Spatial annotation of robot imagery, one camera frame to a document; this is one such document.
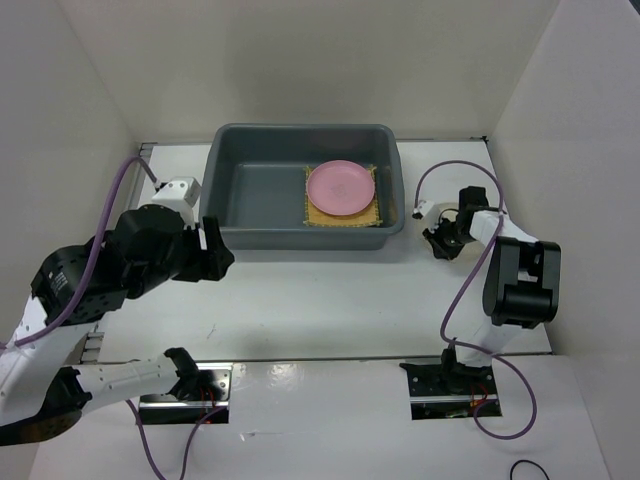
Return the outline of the woven bamboo mat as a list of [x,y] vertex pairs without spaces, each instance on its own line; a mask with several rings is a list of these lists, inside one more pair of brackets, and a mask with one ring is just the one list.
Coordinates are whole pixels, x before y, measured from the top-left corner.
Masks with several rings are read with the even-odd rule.
[[[373,166],[365,167],[368,169],[374,178],[376,168]],[[327,227],[327,228],[367,228],[377,227],[382,224],[381,214],[379,213],[376,182],[375,182],[375,195],[373,201],[368,207],[361,212],[349,215],[349,216],[333,216],[326,214],[314,205],[311,204],[306,194],[306,180],[309,174],[314,168],[307,166],[305,168],[305,219],[304,224],[311,227]]]

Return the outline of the pink plate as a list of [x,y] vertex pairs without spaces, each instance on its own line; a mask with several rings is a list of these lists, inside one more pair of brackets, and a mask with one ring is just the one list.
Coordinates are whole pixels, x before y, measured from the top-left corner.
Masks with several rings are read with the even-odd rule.
[[375,195],[372,173],[347,160],[333,160],[314,168],[306,180],[311,204],[333,216],[354,215],[366,209]]

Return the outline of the cream plate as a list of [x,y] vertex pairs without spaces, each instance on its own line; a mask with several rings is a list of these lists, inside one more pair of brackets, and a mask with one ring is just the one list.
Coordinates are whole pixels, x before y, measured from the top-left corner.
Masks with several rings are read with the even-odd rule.
[[434,203],[437,205],[439,209],[438,217],[433,219],[432,221],[427,219],[418,220],[421,223],[423,229],[429,228],[432,232],[435,232],[436,229],[440,226],[440,224],[444,220],[449,220],[451,222],[454,222],[458,214],[458,205],[455,203],[451,203],[451,202],[447,202],[447,203],[434,202]]

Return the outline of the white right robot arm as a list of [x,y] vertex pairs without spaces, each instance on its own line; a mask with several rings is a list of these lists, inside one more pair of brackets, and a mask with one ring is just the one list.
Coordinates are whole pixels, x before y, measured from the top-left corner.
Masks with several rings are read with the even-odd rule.
[[551,322],[559,304],[561,248],[527,234],[499,207],[491,206],[486,189],[469,186],[459,192],[455,217],[432,201],[420,200],[415,219],[426,221],[423,237],[440,260],[456,259],[464,247],[477,242],[489,249],[490,259],[482,292],[486,319],[471,344],[449,346],[432,375],[438,387],[460,394],[489,374],[492,356],[520,333]]

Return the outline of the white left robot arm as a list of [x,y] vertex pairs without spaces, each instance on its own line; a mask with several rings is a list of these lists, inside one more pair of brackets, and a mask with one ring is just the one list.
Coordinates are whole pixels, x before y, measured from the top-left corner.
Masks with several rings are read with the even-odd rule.
[[73,365],[70,355],[126,301],[168,280],[220,281],[233,261],[217,218],[188,226],[159,205],[128,210],[114,229],[50,254],[1,353],[2,445],[47,441],[84,415],[133,397],[219,399],[213,376],[182,347],[115,365]]

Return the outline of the grey plastic bin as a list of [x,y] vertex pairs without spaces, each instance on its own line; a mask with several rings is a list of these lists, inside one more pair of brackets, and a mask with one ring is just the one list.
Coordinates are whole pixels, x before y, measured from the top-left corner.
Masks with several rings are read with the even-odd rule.
[[[307,224],[306,171],[332,160],[373,168],[380,225]],[[218,219],[232,251],[378,250],[404,227],[400,154],[380,124],[227,124],[201,184],[199,215]]]

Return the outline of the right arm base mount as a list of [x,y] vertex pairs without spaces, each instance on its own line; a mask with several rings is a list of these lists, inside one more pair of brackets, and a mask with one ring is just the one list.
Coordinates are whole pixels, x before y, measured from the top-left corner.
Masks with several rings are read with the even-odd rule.
[[406,374],[413,420],[500,417],[497,386],[490,367],[466,367],[453,361],[399,364]]

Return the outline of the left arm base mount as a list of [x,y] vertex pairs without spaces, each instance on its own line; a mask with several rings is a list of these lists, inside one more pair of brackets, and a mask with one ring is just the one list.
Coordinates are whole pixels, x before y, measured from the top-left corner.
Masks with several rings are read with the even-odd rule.
[[137,410],[144,425],[194,425],[210,412],[206,424],[227,424],[231,396],[232,364],[199,362],[201,380],[184,398],[170,394],[144,395]]

